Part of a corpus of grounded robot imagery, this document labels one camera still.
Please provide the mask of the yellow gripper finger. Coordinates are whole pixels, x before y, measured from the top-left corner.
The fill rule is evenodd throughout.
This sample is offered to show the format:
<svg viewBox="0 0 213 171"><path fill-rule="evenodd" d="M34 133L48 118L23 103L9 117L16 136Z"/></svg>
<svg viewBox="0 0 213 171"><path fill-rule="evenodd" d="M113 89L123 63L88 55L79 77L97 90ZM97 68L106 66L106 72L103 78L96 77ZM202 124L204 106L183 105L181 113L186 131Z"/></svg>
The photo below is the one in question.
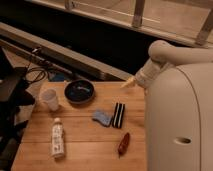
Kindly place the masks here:
<svg viewBox="0 0 213 171"><path fill-rule="evenodd" d="M126 82L124 82L124 83L121 85L121 87L122 87L122 88L133 87L133 86L135 85L135 82L136 82L135 77L132 76L132 77L130 77Z"/></svg>

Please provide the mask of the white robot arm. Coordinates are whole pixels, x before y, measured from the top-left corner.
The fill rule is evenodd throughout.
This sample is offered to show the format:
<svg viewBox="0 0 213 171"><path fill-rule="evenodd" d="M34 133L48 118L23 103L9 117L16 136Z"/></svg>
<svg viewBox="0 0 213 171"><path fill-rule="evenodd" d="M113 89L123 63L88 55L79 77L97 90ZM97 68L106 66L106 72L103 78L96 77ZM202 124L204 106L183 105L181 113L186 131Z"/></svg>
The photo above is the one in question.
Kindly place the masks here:
<svg viewBox="0 0 213 171"><path fill-rule="evenodd" d="M213 171L213 49L157 40L124 87L145 91L147 171Z"/></svg>

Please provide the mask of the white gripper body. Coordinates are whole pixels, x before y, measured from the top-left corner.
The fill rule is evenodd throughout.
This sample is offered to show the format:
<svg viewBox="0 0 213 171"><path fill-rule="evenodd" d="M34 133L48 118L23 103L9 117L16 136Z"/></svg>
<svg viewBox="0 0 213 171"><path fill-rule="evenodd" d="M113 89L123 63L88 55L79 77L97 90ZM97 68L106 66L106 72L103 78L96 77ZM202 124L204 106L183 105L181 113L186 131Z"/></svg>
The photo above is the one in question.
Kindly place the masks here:
<svg viewBox="0 0 213 171"><path fill-rule="evenodd" d="M149 59L135 74L136 83L143 88L149 87L163 67L164 63L159 63Z"/></svg>

